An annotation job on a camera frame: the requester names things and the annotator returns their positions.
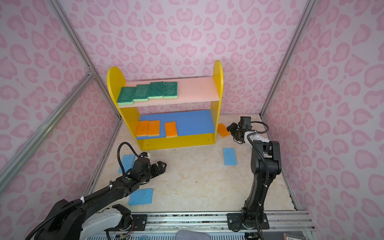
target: blue shelf board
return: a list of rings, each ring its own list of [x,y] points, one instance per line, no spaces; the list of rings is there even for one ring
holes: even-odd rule
[[[137,140],[166,137],[164,123],[172,121],[176,122],[178,136],[190,136],[215,132],[210,110],[142,115],[140,117],[140,121],[144,120],[160,120],[160,135],[155,137],[137,137]]]

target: green scouring pad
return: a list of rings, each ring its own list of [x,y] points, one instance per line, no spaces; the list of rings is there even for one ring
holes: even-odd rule
[[[148,101],[149,84],[137,85],[136,91],[133,94],[134,102]]]
[[[151,83],[148,91],[148,98],[163,98],[164,82]]]
[[[133,94],[135,93],[136,87],[122,87],[119,98],[118,105],[131,105],[133,104]]]
[[[177,98],[177,82],[164,82],[163,98]]]

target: marble floor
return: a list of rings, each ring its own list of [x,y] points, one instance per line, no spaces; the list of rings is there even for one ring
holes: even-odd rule
[[[251,118],[260,121],[259,115]],[[239,120],[240,115],[221,115],[219,122],[229,126]],[[264,127],[253,124],[253,129],[263,131]],[[95,191],[121,176],[116,152],[123,141],[129,142],[138,154],[141,152],[127,126],[122,124]],[[223,147],[235,149],[237,166],[224,165]],[[120,153],[125,154],[132,154],[127,145]],[[167,163],[164,174],[141,187],[153,188],[152,204],[128,206],[129,197],[126,197],[110,206],[119,203],[132,212],[238,211],[249,196],[253,182],[251,146],[237,144],[231,136],[222,138],[217,134],[214,145],[155,150],[150,154],[151,163]],[[269,187],[264,207],[265,210],[294,210],[282,175]]]

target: metal rail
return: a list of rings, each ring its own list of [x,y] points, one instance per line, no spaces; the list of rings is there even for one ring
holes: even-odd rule
[[[29,158],[35,153],[37,148],[42,144],[48,134],[56,124],[59,123],[61,118],[66,114],[93,79],[95,79],[95,74],[93,71],[89,71],[76,88],[73,89],[55,109],[54,113],[52,113],[51,116],[49,116],[49,118],[36,130],[33,137],[24,145],[22,150],[9,161],[9,164],[0,174],[0,194],[3,193],[8,184],[11,183],[13,178],[24,167]]]
[[[101,88],[101,92],[105,96],[105,98],[108,100],[108,103],[110,107],[114,110],[115,114],[120,118],[119,111],[116,109],[114,103],[112,102],[111,97],[109,96],[108,89],[106,88],[105,84],[101,80],[101,77],[99,76],[99,73],[97,72],[97,69],[93,65],[91,59],[89,58],[85,47],[82,45],[80,38],[77,36],[74,28],[72,27],[72,24],[65,13],[63,6],[60,4],[58,0],[46,0],[47,3],[51,6],[53,12],[55,13],[56,17],[58,18],[59,22],[61,23],[63,29],[67,33],[68,37],[72,41],[74,47],[76,48],[77,52],[79,53],[79,56],[82,58],[84,63],[88,66],[88,69],[93,71],[96,75],[96,83]]]
[[[263,116],[261,114],[260,114],[260,119],[263,123],[266,124],[266,122],[264,121]],[[267,132],[266,134],[268,135],[268,139],[273,140],[269,132]],[[300,209],[299,201],[297,200],[295,194],[292,191],[291,182],[289,181],[287,175],[285,174],[284,169],[281,170],[281,175],[283,176],[283,179],[285,181],[285,185],[287,187],[288,194],[289,194],[289,197],[291,198],[293,207],[295,208],[295,210],[302,210],[302,209]]]
[[[93,171],[92,173],[92,176],[91,176],[91,179],[90,181],[88,182],[88,185],[87,185],[87,188],[84,192],[84,196],[87,196],[89,194],[91,194],[97,184],[97,181],[104,169],[104,166],[105,166],[105,163],[107,162],[108,160],[108,156],[109,154],[111,153],[111,149],[113,147],[113,143],[115,142],[118,134],[119,134],[119,130],[120,130],[120,127],[122,125],[124,121],[122,119],[118,120],[118,122],[116,123],[116,126],[113,130],[113,133],[111,135],[111,137],[109,138],[108,142],[107,142],[107,145],[106,145],[106,148],[100,158],[100,161],[98,162],[95,170]]]
[[[287,51],[286,51],[286,53],[283,57],[283,60],[281,62],[281,65],[279,66],[279,69],[278,69],[276,77],[273,81],[272,87],[268,92],[268,95],[267,95],[266,101],[263,105],[263,108],[261,110],[260,116],[264,116],[265,112],[267,111],[268,106],[272,100],[272,97],[276,91],[276,87],[283,77],[284,71],[287,68],[289,61],[294,54],[295,48],[296,48],[297,44],[299,43],[300,38],[303,35],[306,26],[308,25],[308,22],[309,22],[312,14],[313,14],[315,8],[316,8],[317,2],[318,2],[318,0],[308,0],[308,2],[306,3],[306,5],[304,7],[303,14],[300,17],[299,23],[296,26],[296,29],[295,29],[294,34],[292,36],[292,40],[289,43]]]
[[[197,232],[232,232],[228,229],[227,213],[240,212],[148,212],[144,232],[174,233],[182,229]],[[265,211],[270,229],[263,231],[315,231],[307,211]]]

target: shelf side panel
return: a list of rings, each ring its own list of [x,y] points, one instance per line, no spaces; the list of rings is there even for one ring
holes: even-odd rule
[[[133,135],[135,141],[136,140],[136,129],[137,129],[137,123],[140,121],[140,113],[139,110],[134,108],[119,108],[117,104],[117,99],[119,98],[119,94],[121,91],[121,88],[124,87],[126,84],[125,78],[123,73],[120,71],[118,67],[111,67],[108,70],[107,74],[107,86],[109,95],[115,104],[115,107],[119,111],[122,119],[124,120],[125,124],[128,127],[128,130]]]
[[[218,120],[220,117],[221,100],[223,98],[223,88],[224,88],[223,66],[221,65],[220,60],[215,61],[213,79],[216,85],[217,93],[219,95],[219,101],[211,101],[211,114],[212,114],[212,120],[215,127],[214,142],[216,142],[217,126],[218,126]]]

